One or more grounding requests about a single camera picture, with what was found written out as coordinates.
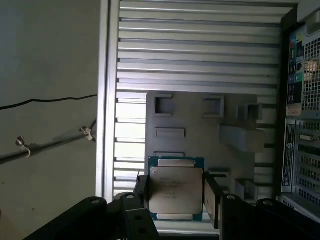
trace ventilation slat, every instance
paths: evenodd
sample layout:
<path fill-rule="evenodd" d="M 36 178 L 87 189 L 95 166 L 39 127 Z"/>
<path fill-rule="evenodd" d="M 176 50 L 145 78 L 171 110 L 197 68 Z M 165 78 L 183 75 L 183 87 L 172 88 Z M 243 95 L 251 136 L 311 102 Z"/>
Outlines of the ventilation slat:
<path fill-rule="evenodd" d="M 146 71 L 167 73 L 199 73 L 199 74 L 227 74 L 244 76 L 277 76 L 274 68 L 258 67 L 227 67 L 227 66 L 194 66 L 169 65 L 147 63 L 118 63 L 119 71 Z"/>

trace metal frame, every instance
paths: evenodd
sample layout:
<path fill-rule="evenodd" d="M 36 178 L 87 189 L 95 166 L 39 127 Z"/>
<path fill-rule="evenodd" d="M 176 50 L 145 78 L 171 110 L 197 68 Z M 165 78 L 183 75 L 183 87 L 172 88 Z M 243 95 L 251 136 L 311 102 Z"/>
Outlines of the metal frame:
<path fill-rule="evenodd" d="M 119 0 L 101 0 L 95 194 L 108 203 L 113 200 L 119 9 Z"/>

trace ventilation grille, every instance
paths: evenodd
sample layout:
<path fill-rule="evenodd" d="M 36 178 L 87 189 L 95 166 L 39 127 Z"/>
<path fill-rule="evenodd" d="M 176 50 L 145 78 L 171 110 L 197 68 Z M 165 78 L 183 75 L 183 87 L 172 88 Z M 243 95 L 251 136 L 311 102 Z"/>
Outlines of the ventilation grille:
<path fill-rule="evenodd" d="M 295 207 L 292 206 L 290 203 L 288 203 L 286 200 L 282 200 L 282 203 L 283 203 L 284 205 L 288 206 L 289 208 L 293 209 L 293 210 L 295 209 Z"/>
<path fill-rule="evenodd" d="M 306 44 L 303 80 L 303 111 L 320 109 L 320 38 Z"/>
<path fill-rule="evenodd" d="M 300 128 L 303 130 L 320 131 L 320 122 L 301 122 Z"/>
<path fill-rule="evenodd" d="M 312 183 L 312 182 L 310 182 L 306 179 L 300 178 L 300 177 L 298 179 L 299 179 L 298 183 L 301 186 L 303 186 L 311 191 L 314 191 L 314 192 L 320 192 L 320 184 Z"/>
<path fill-rule="evenodd" d="M 317 169 L 320 168 L 320 160 L 317 160 L 311 157 L 301 156 L 300 161 L 301 163 L 308 165 L 310 167 L 317 168 Z"/>
<path fill-rule="evenodd" d="M 311 179 L 314 179 L 316 181 L 320 181 L 320 174 L 315 172 L 315 171 L 312 171 L 312 170 L 309 170 L 305 167 L 300 167 L 300 174 L 306 176 L 306 177 L 309 177 Z"/>
<path fill-rule="evenodd" d="M 319 198 L 313 196 L 312 194 L 298 188 L 298 194 L 299 196 L 301 196 L 302 198 L 306 199 L 307 201 L 317 205 L 317 206 L 320 206 L 320 200 Z"/>

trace black mounting arm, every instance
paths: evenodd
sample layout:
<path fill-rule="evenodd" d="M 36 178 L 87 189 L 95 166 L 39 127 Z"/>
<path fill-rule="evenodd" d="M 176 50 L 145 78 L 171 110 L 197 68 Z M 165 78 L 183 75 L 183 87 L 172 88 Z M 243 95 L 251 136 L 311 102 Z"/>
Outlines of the black mounting arm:
<path fill-rule="evenodd" d="M 212 225 L 220 229 L 221 240 L 319 240 L 320 224 L 272 199 L 256 206 L 233 194 L 223 194 L 215 179 L 204 177 L 204 204 Z M 26 240 L 156 240 L 217 239 L 217 236 L 159 236 L 150 212 L 148 176 L 139 176 L 134 192 L 126 192 L 107 204 L 101 197 L 88 197 L 67 210 Z"/>

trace mounting hole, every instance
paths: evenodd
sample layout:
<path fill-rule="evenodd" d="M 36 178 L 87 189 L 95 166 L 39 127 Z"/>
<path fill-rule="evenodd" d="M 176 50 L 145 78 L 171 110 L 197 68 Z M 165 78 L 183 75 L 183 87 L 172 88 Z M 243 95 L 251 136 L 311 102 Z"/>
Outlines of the mounting hole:
<path fill-rule="evenodd" d="M 143 227 L 143 228 L 139 228 L 138 231 L 140 234 L 145 234 L 147 232 L 147 229 L 145 227 Z"/>
<path fill-rule="evenodd" d="M 131 194 L 128 194 L 127 196 L 125 196 L 127 199 L 133 199 L 135 196 L 134 195 L 131 195 Z"/>

